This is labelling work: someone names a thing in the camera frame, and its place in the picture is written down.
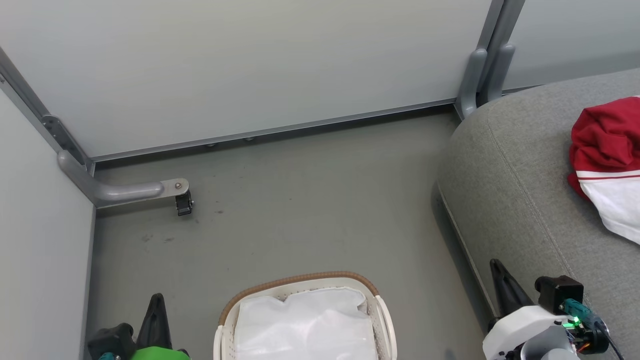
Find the brown basket rim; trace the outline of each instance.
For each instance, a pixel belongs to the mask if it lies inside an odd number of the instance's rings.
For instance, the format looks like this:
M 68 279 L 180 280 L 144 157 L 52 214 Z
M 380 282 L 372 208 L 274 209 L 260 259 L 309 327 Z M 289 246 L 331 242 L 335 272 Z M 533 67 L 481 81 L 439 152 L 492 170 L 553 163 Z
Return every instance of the brown basket rim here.
M 227 317 L 229 316 L 231 309 L 240 300 L 242 300 L 243 298 L 251 294 L 259 293 L 260 291 L 264 291 L 271 288 L 276 288 L 278 286 L 292 284 L 294 282 L 302 282 L 302 281 L 318 280 L 318 279 L 333 279 L 336 277 L 347 277 L 350 279 L 360 281 L 369 289 L 369 291 L 371 291 L 373 296 L 379 295 L 378 289 L 376 289 L 376 287 L 373 286 L 373 283 L 371 281 L 369 281 L 366 277 L 360 274 L 356 274 L 354 272 L 349 272 L 349 271 L 316 272 L 314 274 L 305 274 L 305 275 L 286 277 L 280 280 L 265 282 L 264 284 L 260 284 L 252 288 L 248 288 L 247 290 L 243 290 L 240 293 L 238 293 L 227 303 L 225 308 L 222 310 L 222 314 L 220 314 L 220 320 L 218 321 L 218 325 L 224 326 L 225 322 L 227 322 Z

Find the metal frame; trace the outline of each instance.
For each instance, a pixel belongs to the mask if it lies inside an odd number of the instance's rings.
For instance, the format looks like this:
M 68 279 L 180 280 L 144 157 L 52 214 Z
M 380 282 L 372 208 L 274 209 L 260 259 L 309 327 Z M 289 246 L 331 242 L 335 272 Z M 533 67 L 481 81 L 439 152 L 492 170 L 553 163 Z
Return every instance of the metal frame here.
M 95 162 L 86 156 L 60 119 L 51 115 L 9 57 L 0 49 L 0 89 L 18 107 L 40 135 L 58 153 L 58 166 L 96 208 L 163 197 L 176 197 L 178 214 L 191 213 L 189 181 L 172 179 L 113 186 L 93 178 Z
M 178 197 L 189 191 L 189 181 L 182 178 L 120 186 L 103 184 L 89 175 L 66 150 L 58 153 L 58 166 L 96 208 L 108 208 L 163 197 Z
M 460 119 L 469 116 L 479 105 L 502 97 L 502 87 L 516 47 L 509 38 L 520 16 L 525 0 L 494 0 L 490 14 L 471 54 L 458 98 L 456 111 Z M 486 34 L 492 29 L 487 42 Z

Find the black cable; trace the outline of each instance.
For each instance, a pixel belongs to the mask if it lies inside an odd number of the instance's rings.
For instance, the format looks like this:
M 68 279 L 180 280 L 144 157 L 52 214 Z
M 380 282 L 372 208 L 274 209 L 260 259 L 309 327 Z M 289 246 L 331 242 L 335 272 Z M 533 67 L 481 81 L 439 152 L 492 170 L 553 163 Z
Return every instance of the black cable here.
M 618 347 L 616 346 L 616 343 L 614 343 L 613 339 L 611 339 L 611 335 L 609 335 L 609 331 L 607 330 L 607 328 L 604 325 L 602 325 L 600 322 L 595 322 L 595 323 L 593 323 L 593 325 L 595 327 L 597 327 L 598 330 L 602 331 L 604 336 L 607 337 L 607 340 L 609 340 L 609 344 L 611 344 L 611 347 L 613 348 L 613 351 L 616 352 L 616 355 L 618 356 L 618 359 L 625 360 L 625 358 L 620 353 L 620 350 L 618 350 Z

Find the laundry basket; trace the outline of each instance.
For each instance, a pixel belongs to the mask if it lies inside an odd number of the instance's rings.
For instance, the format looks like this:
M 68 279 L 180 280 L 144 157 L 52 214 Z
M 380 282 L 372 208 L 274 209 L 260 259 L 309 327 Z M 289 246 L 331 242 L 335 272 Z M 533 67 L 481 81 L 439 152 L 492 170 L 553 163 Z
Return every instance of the laundry basket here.
M 367 313 L 373 323 L 378 359 L 396 360 L 396 334 L 394 333 L 394 325 L 391 322 L 391 316 L 389 316 L 385 301 L 382 300 L 371 281 L 356 273 L 344 271 L 288 277 L 254 286 L 236 295 L 225 306 L 220 315 L 218 329 L 213 340 L 213 359 L 235 360 L 234 332 L 240 311 L 240 303 L 243 300 L 270 296 L 284 301 L 289 295 L 301 291 L 342 287 L 358 290 L 364 294 Z

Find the white cloth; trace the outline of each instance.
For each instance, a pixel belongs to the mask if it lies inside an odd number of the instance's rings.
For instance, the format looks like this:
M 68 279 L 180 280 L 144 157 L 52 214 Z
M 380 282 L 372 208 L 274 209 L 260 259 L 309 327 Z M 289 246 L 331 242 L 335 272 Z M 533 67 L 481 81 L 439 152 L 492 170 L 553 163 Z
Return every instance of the white cloth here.
M 640 171 L 576 171 L 582 191 L 610 231 L 640 244 Z
M 377 360 L 371 318 L 349 288 L 242 301 L 234 341 L 237 360 Z

